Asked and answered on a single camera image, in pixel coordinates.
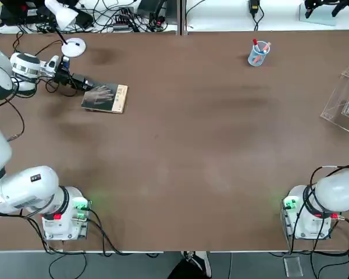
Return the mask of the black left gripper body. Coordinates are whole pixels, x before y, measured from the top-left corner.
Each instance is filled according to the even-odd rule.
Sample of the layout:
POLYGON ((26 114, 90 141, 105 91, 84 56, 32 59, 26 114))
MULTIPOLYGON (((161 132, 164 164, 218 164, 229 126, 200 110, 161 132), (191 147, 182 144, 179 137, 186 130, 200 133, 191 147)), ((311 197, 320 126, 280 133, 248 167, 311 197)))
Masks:
POLYGON ((54 82, 57 84, 62 84, 64 86, 73 86, 72 77, 68 70, 56 71, 54 75, 54 82))

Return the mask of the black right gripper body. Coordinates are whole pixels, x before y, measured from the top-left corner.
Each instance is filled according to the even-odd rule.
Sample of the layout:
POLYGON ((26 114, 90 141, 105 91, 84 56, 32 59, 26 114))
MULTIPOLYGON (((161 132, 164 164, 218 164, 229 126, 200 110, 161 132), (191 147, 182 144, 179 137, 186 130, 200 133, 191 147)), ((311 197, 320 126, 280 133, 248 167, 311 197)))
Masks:
POLYGON ((305 5, 338 5, 344 3, 349 4, 346 0, 305 0, 305 5))

